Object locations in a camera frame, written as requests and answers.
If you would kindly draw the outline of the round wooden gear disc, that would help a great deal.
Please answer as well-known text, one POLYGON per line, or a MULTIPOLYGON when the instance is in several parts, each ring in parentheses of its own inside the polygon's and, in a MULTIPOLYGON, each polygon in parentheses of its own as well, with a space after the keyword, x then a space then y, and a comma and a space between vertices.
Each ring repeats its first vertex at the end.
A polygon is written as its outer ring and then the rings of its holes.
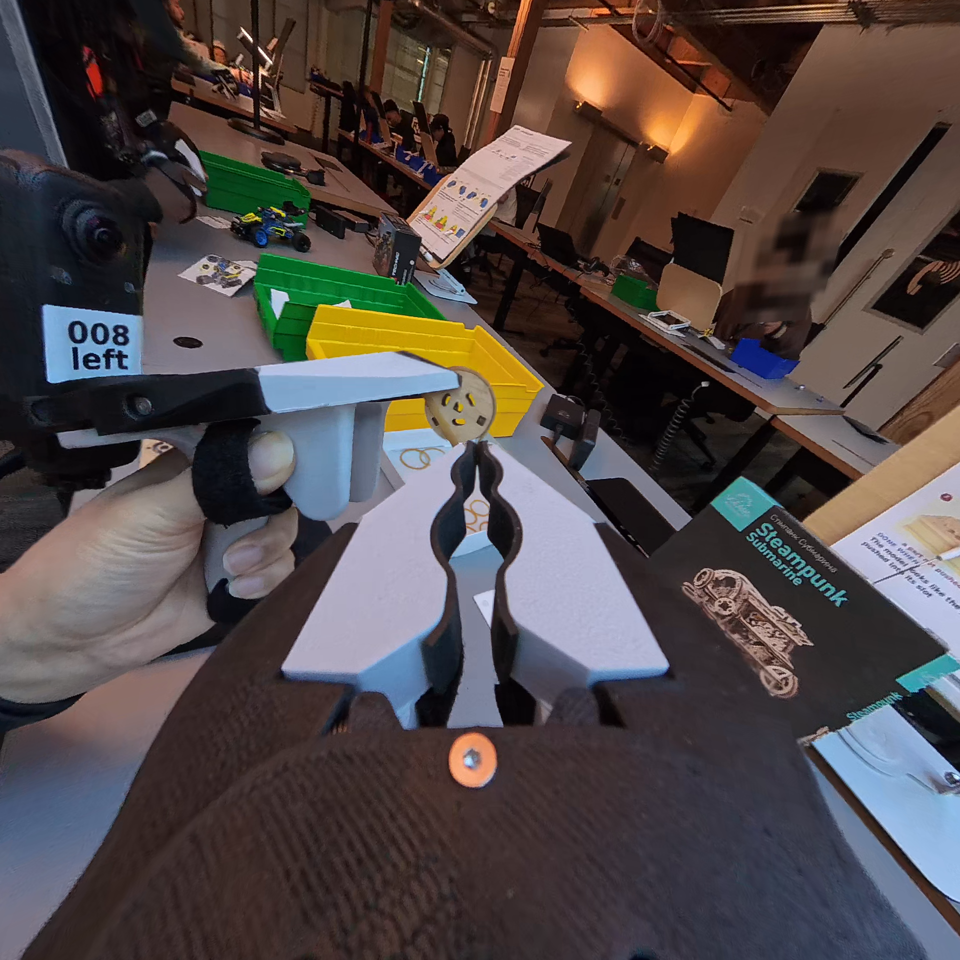
POLYGON ((497 399, 491 384, 477 371, 452 366, 459 385, 424 397, 427 421, 452 447, 477 441, 489 434, 497 414, 497 399))

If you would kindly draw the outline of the blue plastic bin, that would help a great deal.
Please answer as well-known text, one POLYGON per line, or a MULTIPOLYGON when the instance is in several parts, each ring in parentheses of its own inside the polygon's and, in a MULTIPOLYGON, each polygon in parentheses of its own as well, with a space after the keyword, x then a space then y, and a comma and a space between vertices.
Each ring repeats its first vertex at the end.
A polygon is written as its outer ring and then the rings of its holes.
POLYGON ((781 380, 799 364, 796 359, 779 356, 762 346, 758 339, 742 338, 734 347, 730 361, 765 380, 781 380))

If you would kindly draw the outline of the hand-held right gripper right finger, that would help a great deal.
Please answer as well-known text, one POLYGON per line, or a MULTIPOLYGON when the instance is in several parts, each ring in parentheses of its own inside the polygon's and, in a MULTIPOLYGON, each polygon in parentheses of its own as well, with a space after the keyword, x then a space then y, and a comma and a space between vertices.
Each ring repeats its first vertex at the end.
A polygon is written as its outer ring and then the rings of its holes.
POLYGON ((669 668, 610 546, 639 555, 501 447, 480 443, 487 535, 502 558, 490 648, 505 726, 532 725, 566 690, 669 668))

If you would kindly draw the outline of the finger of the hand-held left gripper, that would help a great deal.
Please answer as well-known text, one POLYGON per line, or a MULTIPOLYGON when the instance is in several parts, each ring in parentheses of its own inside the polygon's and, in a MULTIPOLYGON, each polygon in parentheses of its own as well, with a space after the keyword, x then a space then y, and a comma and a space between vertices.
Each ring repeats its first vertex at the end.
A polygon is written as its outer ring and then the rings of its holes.
POLYGON ((455 370, 403 351, 258 366, 257 375, 273 414, 423 397, 461 383, 455 370))

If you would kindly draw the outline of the black model kit box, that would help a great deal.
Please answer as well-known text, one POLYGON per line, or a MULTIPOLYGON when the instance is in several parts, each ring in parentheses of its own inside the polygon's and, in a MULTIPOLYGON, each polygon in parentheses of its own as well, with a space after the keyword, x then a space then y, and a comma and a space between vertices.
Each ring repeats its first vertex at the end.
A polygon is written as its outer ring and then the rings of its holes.
POLYGON ((746 479, 650 561, 797 738, 843 729, 958 669, 941 640, 746 479))

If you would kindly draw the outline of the toy car leaflet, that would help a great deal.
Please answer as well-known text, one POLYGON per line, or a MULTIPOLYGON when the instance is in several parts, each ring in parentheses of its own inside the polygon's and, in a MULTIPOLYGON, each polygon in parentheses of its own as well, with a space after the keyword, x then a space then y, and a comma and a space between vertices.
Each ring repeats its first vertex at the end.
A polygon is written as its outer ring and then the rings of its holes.
POLYGON ((251 260, 233 261, 208 254, 184 269, 178 277, 186 282, 232 297, 256 275, 258 264, 251 260))

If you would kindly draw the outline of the pale wooden board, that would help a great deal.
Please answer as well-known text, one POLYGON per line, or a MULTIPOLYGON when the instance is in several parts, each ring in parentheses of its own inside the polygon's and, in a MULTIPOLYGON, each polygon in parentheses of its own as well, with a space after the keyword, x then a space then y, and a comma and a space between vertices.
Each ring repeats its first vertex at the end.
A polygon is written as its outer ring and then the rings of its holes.
POLYGON ((707 333, 714 329, 722 296, 720 283, 671 261, 663 267, 658 282, 656 308, 683 318, 699 333, 707 333))

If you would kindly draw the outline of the black power adapter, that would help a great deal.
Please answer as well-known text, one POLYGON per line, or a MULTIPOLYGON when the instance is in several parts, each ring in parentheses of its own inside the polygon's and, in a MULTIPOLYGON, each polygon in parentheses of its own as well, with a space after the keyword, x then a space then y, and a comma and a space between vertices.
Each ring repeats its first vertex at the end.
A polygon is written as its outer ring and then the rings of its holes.
POLYGON ((601 412, 587 409, 578 398, 553 393, 546 404, 539 425, 549 434, 547 446, 564 463, 570 473, 579 474, 598 440, 601 412), (570 439, 568 454, 559 449, 560 440, 570 439))
POLYGON ((368 234, 372 221, 351 211, 343 210, 314 198, 310 201, 309 213, 319 229, 337 239, 347 234, 368 234))

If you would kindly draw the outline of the small green plastic bin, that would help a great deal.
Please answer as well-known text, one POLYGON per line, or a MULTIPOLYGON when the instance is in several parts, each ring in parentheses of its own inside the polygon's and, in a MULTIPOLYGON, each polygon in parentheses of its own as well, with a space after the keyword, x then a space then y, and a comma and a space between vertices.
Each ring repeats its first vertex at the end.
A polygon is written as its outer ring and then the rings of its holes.
POLYGON ((648 279, 622 273, 613 282, 610 294, 637 310, 659 311, 661 309, 658 306, 657 285, 648 279))

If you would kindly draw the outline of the black flat pad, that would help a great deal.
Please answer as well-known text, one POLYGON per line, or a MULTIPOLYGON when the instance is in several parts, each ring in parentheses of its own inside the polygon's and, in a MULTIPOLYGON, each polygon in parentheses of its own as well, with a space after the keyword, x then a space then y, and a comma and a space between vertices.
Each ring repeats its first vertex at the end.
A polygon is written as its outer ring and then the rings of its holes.
POLYGON ((584 481, 585 489, 610 525, 646 557, 676 533, 676 528, 626 478, 584 481))

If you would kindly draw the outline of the blue and black toy car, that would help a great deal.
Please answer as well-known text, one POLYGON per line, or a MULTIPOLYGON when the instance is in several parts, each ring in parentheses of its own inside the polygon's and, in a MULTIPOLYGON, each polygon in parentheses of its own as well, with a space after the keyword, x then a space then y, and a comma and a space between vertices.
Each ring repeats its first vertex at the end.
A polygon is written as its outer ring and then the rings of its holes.
POLYGON ((307 208, 285 201, 282 208, 260 206, 252 212, 234 216, 230 230, 259 249, 282 241, 295 251, 306 253, 311 250, 311 240, 306 233, 307 216, 307 208))

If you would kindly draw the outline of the instruction poster with wooden board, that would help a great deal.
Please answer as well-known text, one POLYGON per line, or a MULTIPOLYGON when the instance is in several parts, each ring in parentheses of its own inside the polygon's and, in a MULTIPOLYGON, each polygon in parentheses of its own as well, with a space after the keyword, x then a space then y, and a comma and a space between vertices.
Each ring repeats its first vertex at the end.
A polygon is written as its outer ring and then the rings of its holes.
POLYGON ((565 159, 571 142, 523 126, 508 131, 445 174, 408 217, 430 268, 448 267, 521 180, 565 159))
POLYGON ((955 409, 804 522, 953 650, 959 641, 958 461, 955 409))

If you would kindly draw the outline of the framed wall picture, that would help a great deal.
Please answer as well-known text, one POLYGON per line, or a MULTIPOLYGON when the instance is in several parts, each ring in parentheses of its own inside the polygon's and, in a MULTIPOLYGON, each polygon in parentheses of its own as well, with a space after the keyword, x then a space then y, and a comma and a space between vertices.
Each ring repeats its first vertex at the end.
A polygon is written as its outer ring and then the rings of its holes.
POLYGON ((959 295, 959 214, 956 213, 887 285, 870 312, 925 331, 959 295))

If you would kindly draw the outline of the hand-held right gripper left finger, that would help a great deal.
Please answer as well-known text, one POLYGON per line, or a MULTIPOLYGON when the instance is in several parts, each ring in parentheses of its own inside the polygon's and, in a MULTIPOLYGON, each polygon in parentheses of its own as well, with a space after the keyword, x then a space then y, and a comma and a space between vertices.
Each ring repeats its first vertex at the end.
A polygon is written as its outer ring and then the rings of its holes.
POLYGON ((367 572, 366 561, 354 572, 343 558, 359 523, 287 654, 283 674, 381 693, 405 729, 447 726, 464 662, 454 572, 444 590, 405 569, 399 583, 386 582, 367 572))

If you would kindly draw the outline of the black stand pole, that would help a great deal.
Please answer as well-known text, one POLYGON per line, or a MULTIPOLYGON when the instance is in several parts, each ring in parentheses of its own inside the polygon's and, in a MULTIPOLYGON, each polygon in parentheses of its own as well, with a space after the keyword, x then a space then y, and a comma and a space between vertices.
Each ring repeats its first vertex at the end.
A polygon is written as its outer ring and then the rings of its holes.
POLYGON ((289 134, 289 130, 283 127, 286 121, 281 103, 283 61, 297 20, 286 18, 279 34, 273 34, 264 29, 265 16, 260 7, 259 1, 249 2, 248 29, 241 30, 241 36, 238 37, 249 54, 247 87, 250 106, 245 113, 230 116, 227 125, 249 138, 282 146, 289 134))

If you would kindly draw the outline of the black upright panel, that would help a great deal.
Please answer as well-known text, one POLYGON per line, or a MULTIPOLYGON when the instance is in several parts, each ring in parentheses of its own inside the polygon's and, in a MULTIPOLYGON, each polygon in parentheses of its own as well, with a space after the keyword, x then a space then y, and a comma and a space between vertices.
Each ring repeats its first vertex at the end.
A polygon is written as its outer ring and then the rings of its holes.
POLYGON ((735 231, 684 212, 671 218, 671 261, 679 267, 724 283, 735 231))

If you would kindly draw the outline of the small black toy box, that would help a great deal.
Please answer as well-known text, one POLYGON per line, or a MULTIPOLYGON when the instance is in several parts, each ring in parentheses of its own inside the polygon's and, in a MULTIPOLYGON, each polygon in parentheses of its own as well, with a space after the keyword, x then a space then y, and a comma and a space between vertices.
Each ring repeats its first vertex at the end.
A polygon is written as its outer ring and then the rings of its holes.
POLYGON ((372 265, 380 277, 398 285, 413 281, 422 240, 402 217, 381 212, 372 244, 372 265))

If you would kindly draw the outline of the person's left hand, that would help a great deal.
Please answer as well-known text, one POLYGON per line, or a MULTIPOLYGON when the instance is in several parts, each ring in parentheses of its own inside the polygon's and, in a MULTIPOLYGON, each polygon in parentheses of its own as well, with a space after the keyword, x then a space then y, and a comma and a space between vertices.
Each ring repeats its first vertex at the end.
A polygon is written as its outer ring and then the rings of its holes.
POLYGON ((2 573, 2 700, 72 700, 210 630, 205 526, 172 450, 31 546, 2 573))

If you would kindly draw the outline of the grey desk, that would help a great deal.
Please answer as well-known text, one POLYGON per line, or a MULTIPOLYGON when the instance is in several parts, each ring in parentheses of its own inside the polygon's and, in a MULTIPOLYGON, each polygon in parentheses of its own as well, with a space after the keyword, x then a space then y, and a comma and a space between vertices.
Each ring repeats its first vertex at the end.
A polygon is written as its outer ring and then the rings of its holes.
POLYGON ((546 256, 519 229, 498 221, 493 223, 493 229, 510 244, 513 260, 495 313, 493 327, 497 332, 505 332, 522 274, 534 264, 575 283, 581 295, 603 315, 590 320, 589 328, 596 332, 586 334, 588 350, 595 348, 599 339, 604 340, 597 352, 599 373, 606 370, 620 347, 642 339, 678 357, 685 366, 750 402, 766 416, 769 428, 760 431, 763 445, 773 431, 778 431, 849 479, 869 473, 900 448, 871 428, 858 428, 839 405, 788 377, 763 379, 735 364, 702 338, 688 332, 678 336, 660 330, 648 320, 645 311, 613 295, 606 284, 546 256))
MULTIPOLYGON (((217 116, 175 103, 174 123, 211 153, 258 161, 258 144, 217 116)), ((371 273, 366 240, 331 239, 311 227, 307 259, 371 273)), ((178 277, 206 253, 243 253, 244 245, 196 221, 165 221, 150 260, 146 284, 144 370, 159 373, 218 370, 276 362, 252 293, 224 298, 178 277), (201 347, 174 344, 194 337, 201 347)), ((547 390, 531 406, 513 436, 511 455, 580 506, 595 520, 602 513, 542 443, 539 426, 547 390)), ((673 529, 690 515, 617 444, 604 436, 586 464, 590 479, 623 477, 641 491, 673 529)), ((455 560, 464 576, 466 671, 454 718, 464 723, 497 719, 490 655, 481 646, 486 627, 473 594, 493 586, 493 548, 455 560)), ((132 780, 162 723, 208 651, 179 654, 145 666, 83 697, 65 713, 17 730, 2 753, 2 958, 20 958, 66 897, 114 822, 132 780)))

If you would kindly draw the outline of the black round device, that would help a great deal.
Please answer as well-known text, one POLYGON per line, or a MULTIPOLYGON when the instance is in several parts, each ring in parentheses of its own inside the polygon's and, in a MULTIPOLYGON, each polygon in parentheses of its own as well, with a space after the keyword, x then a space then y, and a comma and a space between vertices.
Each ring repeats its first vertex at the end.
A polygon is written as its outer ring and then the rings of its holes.
POLYGON ((316 166, 307 169, 303 162, 291 154, 281 151, 261 150, 260 162, 266 169, 282 174, 287 178, 299 178, 306 185, 318 187, 327 185, 326 173, 322 167, 316 166))

